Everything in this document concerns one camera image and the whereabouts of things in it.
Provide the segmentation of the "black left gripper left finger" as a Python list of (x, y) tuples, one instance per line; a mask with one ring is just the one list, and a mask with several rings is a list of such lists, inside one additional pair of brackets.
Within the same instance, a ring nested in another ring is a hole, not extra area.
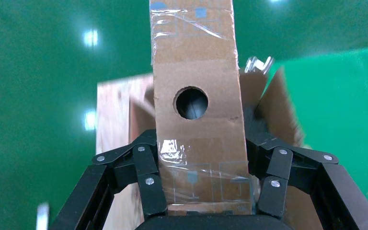
[(144, 218), (166, 215), (154, 129), (126, 146), (93, 157), (49, 229), (103, 229), (115, 194), (134, 183), (139, 187)]

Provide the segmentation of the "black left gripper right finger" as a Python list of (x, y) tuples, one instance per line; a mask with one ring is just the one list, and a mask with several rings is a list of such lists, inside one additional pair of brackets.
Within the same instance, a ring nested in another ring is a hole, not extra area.
[(308, 194), (325, 230), (368, 230), (368, 200), (336, 156), (269, 133), (246, 140), (249, 173), (262, 183), (257, 213), (282, 219), (287, 188)]

